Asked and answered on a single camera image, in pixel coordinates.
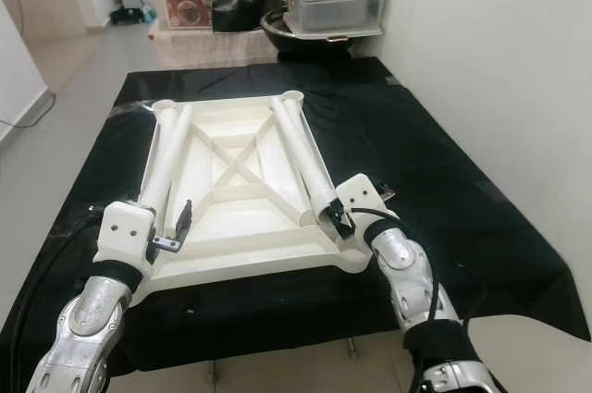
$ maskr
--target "tiled floor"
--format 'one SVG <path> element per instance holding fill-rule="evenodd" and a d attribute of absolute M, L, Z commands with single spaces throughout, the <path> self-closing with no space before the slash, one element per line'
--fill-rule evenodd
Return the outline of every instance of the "tiled floor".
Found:
<path fill-rule="evenodd" d="M 109 29 L 89 40 L 34 52 L 57 93 L 55 108 L 27 129 L 0 157 L 0 323 L 78 175 L 130 71 L 163 64 L 145 26 Z M 471 337 L 481 357 L 512 392 L 588 391 L 592 347 L 516 316 L 476 319 Z M 198 363 L 114 378 L 110 393 L 143 391 L 230 393 L 406 391 L 412 370 L 401 334 L 356 339 L 361 359 L 348 358 L 345 341 L 219 361 L 220 379 L 207 381 Z"/>

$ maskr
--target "black strap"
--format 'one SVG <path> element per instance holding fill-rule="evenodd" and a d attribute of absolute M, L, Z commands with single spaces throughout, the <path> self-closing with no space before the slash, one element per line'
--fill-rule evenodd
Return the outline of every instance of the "black strap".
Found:
<path fill-rule="evenodd" d="M 399 228 L 397 224 L 395 224 L 392 220 L 388 219 L 380 219 L 376 222 L 370 224 L 370 226 L 364 232 L 364 241 L 370 246 L 372 240 L 376 239 L 383 231 L 391 228 Z"/>
<path fill-rule="evenodd" d="M 453 361 L 480 361 L 467 330 L 458 322 L 446 319 L 414 326 L 405 334 L 403 345 L 413 355 L 413 362 L 424 359 L 424 367 Z"/>
<path fill-rule="evenodd" d="M 101 261 L 92 264 L 91 276 L 104 276 L 126 284 L 135 292 L 142 282 L 142 273 L 135 267 L 120 261 Z"/>

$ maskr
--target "table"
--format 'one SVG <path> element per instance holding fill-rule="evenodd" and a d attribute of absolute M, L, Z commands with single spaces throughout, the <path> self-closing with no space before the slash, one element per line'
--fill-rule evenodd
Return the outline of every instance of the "table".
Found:
<path fill-rule="evenodd" d="M 396 83 L 375 58 L 130 73 L 23 287 L 89 203 L 137 196 L 154 128 L 138 102 L 297 89 L 333 182 L 362 172 L 396 191 L 388 207 L 438 248 L 432 265 L 460 315 L 480 291 L 454 261 L 487 283 L 478 315 L 520 314 L 590 340 L 566 263 Z M 88 227 L 71 241 L 32 300 L 22 336 L 23 386 L 54 340 L 58 313 L 89 275 L 97 231 Z M 389 330 L 396 322 L 388 294 L 374 260 L 357 275 L 322 267 L 154 293 L 126 313 L 111 375 Z M 21 298 L 22 292 L 0 335 L 2 387 Z"/>

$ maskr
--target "plastic storage box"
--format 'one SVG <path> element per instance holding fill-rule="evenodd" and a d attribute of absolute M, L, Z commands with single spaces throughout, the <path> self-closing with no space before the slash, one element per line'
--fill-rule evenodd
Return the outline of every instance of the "plastic storage box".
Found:
<path fill-rule="evenodd" d="M 286 24 L 299 39 L 382 33 L 385 0 L 288 0 Z"/>

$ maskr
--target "metal bracket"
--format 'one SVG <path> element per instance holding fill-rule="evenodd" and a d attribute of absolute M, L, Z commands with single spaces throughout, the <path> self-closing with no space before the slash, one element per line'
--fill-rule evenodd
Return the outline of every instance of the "metal bracket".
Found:
<path fill-rule="evenodd" d="M 324 214 L 327 215 L 333 227 L 343 239 L 347 239 L 355 231 L 350 218 L 343 212 L 343 204 L 339 199 L 332 201 L 325 209 Z"/>
<path fill-rule="evenodd" d="M 166 252 L 179 252 L 182 243 L 178 240 L 155 237 L 152 239 L 151 245 Z"/>
<path fill-rule="evenodd" d="M 191 200 L 188 199 L 185 202 L 185 206 L 183 207 L 179 219 L 177 219 L 177 224 L 175 225 L 175 240 L 181 244 L 185 241 L 189 229 L 191 228 L 191 213 Z"/>

